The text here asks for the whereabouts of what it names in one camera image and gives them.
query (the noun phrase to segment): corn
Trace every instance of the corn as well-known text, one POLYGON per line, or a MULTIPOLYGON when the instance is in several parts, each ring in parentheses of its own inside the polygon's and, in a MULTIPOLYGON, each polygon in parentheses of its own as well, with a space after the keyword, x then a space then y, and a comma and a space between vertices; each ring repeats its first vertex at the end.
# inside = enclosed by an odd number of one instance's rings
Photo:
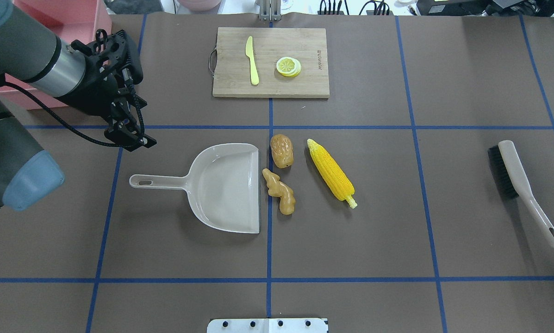
POLYGON ((357 203, 353 199, 355 188, 347 178, 347 175, 342 172, 342 169, 324 147, 319 145, 312 139, 308 139, 308 148, 310 156, 316 165, 318 172, 332 191, 332 194, 338 200, 346 200, 351 208, 357 207, 357 203))

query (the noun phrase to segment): brush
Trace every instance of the brush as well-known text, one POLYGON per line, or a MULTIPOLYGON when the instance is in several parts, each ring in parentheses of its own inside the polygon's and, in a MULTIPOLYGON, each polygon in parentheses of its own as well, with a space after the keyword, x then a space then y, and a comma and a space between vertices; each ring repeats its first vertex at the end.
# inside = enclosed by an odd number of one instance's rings
POLYGON ((495 167, 497 185, 506 198, 520 196, 548 244, 554 248, 554 226, 534 198, 526 171, 512 141, 505 140, 489 149, 495 167))

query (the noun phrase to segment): black bristles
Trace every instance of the black bristles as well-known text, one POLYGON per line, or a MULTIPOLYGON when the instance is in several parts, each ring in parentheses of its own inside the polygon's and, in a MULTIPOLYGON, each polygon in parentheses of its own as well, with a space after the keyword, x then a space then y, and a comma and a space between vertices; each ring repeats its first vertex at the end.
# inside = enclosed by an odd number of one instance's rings
POLYGON ((517 198, 519 194, 513 187, 513 183, 511 183, 511 179, 509 178, 509 173, 507 173, 507 168, 505 168, 505 163, 503 162, 499 146, 489 148, 489 160, 491 161, 495 183, 497 183, 497 188, 499 188, 501 194, 503 194, 505 198, 517 198))

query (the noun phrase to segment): lime slice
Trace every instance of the lime slice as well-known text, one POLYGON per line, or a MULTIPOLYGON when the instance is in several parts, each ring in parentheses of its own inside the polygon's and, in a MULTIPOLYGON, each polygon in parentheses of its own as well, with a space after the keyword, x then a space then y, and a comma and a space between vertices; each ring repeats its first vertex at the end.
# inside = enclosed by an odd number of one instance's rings
POLYGON ((294 77, 302 71, 302 64, 292 57, 283 57, 277 61, 277 72, 283 76, 294 77))

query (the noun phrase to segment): metal bracket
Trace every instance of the metal bracket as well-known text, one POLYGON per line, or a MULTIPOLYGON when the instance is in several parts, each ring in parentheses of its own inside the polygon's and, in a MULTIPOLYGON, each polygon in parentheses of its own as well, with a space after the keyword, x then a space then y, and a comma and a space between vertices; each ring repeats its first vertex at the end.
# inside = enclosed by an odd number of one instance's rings
POLYGON ((281 21, 281 0, 256 0, 260 21, 281 21))
POLYGON ((263 318, 212 320, 207 333, 328 333, 326 318, 263 318))

